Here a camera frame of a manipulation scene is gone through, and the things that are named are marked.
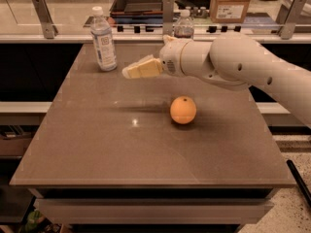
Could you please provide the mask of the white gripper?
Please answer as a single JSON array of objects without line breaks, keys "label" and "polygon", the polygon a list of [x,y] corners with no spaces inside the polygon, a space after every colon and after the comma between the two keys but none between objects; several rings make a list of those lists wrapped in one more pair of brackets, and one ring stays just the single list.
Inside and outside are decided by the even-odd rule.
[{"label": "white gripper", "polygon": [[182,71],[182,51],[189,39],[176,38],[163,35],[164,46],[159,52],[159,59],[147,55],[122,69],[122,74],[127,79],[152,78],[159,76],[163,71],[174,77],[184,77]]}]

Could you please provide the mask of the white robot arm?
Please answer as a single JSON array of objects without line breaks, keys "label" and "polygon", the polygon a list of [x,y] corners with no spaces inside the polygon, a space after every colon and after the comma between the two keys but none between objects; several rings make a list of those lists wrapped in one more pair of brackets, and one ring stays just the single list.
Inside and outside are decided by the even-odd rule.
[{"label": "white robot arm", "polygon": [[311,127],[311,72],[293,65],[238,33],[212,42],[165,35],[159,57],[148,55],[122,69],[128,79],[159,76],[195,77],[225,89],[254,86]]}]

